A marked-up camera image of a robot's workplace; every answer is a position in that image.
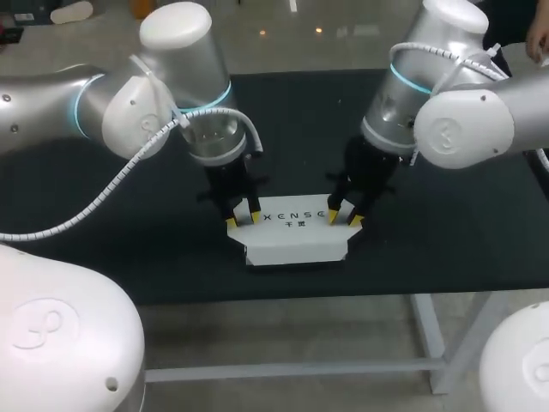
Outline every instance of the black tabletop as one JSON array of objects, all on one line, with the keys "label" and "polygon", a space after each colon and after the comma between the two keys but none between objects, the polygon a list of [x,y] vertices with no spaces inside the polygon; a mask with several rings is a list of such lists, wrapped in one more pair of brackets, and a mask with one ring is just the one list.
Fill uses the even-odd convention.
[{"label": "black tabletop", "polygon": [[[235,76],[258,128],[264,196],[328,193],[380,70]],[[0,230],[25,233],[79,212],[124,161],[85,141],[0,161]],[[462,171],[419,159],[392,180],[343,264],[255,271],[213,205],[203,170],[172,137],[93,215],[16,247],[109,276],[138,304],[547,288],[549,204],[521,155]]]}]

